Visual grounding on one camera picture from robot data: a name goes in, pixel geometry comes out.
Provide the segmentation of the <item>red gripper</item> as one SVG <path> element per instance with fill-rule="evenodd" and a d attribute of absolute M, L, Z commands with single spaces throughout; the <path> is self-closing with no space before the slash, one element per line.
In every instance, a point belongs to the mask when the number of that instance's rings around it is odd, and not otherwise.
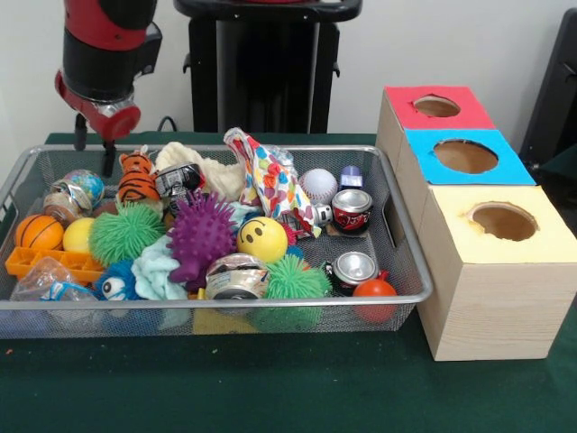
<path fill-rule="evenodd" d="M 114 171 L 115 140 L 127 136 L 139 123 L 141 110 L 134 102 L 133 92 L 114 102 L 95 102 L 74 94 L 65 84 L 62 71 L 55 77 L 55 88 L 62 99 L 77 112 L 74 148 L 84 151 L 87 145 L 87 123 L 103 139 L 102 175 L 111 177 Z"/>

